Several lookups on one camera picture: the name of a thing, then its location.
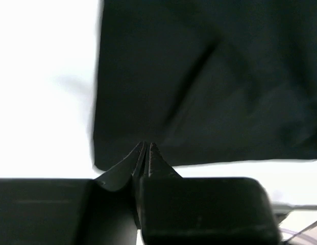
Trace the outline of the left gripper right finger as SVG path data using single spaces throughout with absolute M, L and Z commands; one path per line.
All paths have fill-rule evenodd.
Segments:
M 151 143 L 137 187 L 145 244 L 280 244 L 267 194 L 247 177 L 184 178 Z

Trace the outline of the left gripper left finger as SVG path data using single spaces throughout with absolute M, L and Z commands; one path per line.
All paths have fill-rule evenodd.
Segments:
M 136 244 L 136 192 L 147 143 L 96 178 L 79 228 L 79 244 Z

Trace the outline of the black shorts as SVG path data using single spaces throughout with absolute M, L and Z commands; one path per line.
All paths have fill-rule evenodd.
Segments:
M 94 162 L 317 159 L 317 1 L 105 1 Z

